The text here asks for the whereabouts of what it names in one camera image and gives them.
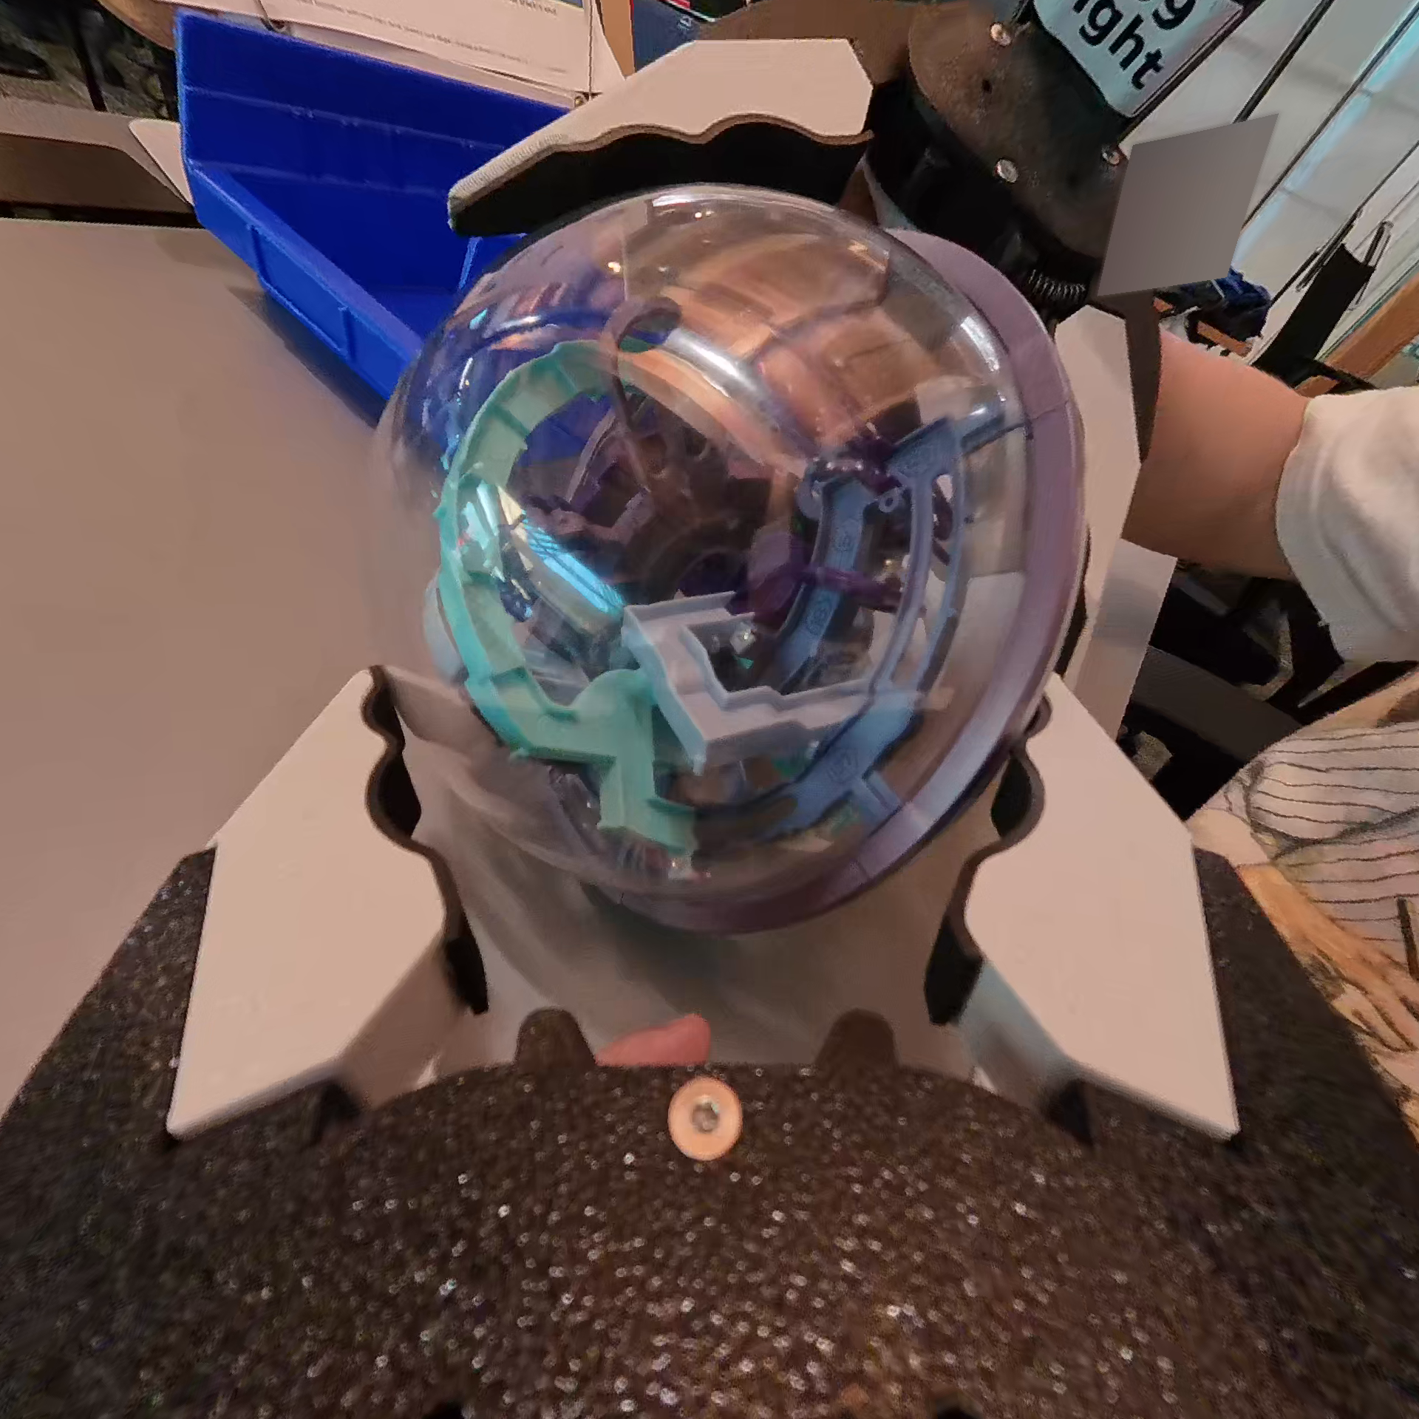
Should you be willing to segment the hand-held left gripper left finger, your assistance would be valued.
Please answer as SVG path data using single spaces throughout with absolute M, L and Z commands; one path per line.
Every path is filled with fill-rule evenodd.
M 210 843 L 178 1141 L 308 1088 L 381 1107 L 491 1007 L 453 875 L 416 838 L 401 686 L 359 671 Z

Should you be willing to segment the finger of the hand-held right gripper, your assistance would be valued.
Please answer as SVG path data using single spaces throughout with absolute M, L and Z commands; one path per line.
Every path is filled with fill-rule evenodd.
M 844 39 L 695 41 L 457 181 L 450 227 L 531 235 L 697 186 L 835 205 L 872 144 L 874 93 Z
M 1085 435 L 1089 568 L 1087 622 L 1063 681 L 1099 727 L 1117 737 L 1178 560 L 1136 546 L 1124 536 L 1143 470 L 1139 428 L 1158 399 L 1158 353 L 1148 343 L 1160 320 L 1139 294 L 1089 303 L 1057 328 L 1057 347 L 1073 384 Z

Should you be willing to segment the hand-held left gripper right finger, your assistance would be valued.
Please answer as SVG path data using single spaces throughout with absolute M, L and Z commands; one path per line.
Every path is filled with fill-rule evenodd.
M 1090 1085 L 1237 1136 L 1193 840 L 1060 678 L 987 828 L 928 960 L 933 1022 L 1019 1104 Z

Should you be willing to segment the clear plastic maze ball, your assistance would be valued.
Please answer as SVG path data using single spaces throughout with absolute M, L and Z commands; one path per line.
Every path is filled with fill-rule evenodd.
M 1087 566 L 1053 330 L 965 249 L 658 190 L 511 249 L 381 451 L 477 821 L 675 930 L 893 875 L 1036 725 Z

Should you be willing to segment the person's right forearm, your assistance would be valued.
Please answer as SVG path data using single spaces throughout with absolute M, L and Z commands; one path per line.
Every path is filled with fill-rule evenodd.
M 1163 333 L 1156 421 L 1127 541 L 1214 573 L 1293 580 L 1276 507 L 1310 401 Z

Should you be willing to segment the person's left hand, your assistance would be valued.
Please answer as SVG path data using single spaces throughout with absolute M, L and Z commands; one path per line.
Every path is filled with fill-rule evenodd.
M 614 1070 L 697 1070 L 712 1051 L 714 1033 L 702 1016 L 687 1016 L 614 1039 L 597 1065 Z

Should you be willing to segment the instruction sheet on cardboard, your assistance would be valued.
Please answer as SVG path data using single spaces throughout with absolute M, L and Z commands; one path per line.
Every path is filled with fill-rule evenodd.
M 666 58 L 754 2 L 595 2 L 594 29 L 622 78 Z

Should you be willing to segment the black office chair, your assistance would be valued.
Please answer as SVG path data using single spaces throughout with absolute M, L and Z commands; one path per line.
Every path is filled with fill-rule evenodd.
M 1190 820 L 1237 771 L 1317 718 L 1313 703 L 1342 666 L 1293 582 L 1175 573 L 1122 745 L 1168 808 Z

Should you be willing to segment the printed instruction sheet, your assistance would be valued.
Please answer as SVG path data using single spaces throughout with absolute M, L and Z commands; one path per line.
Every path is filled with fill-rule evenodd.
M 567 95 L 597 95 L 622 76 L 587 4 L 595 2 L 274 2 L 259 9 L 281 24 L 340 31 Z

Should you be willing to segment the white printed t-shirt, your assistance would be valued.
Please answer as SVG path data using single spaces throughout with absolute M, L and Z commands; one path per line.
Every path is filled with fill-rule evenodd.
M 1416 663 L 1416 389 L 1313 401 L 1278 527 L 1347 661 Z M 1416 673 L 1273 744 L 1188 828 L 1239 872 L 1416 1136 Z

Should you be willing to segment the blue plastic bin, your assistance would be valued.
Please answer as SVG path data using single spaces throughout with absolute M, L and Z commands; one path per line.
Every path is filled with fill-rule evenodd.
M 459 237 L 450 188 L 563 115 L 200 12 L 176 21 L 176 83 L 198 222 L 381 399 L 518 242 Z

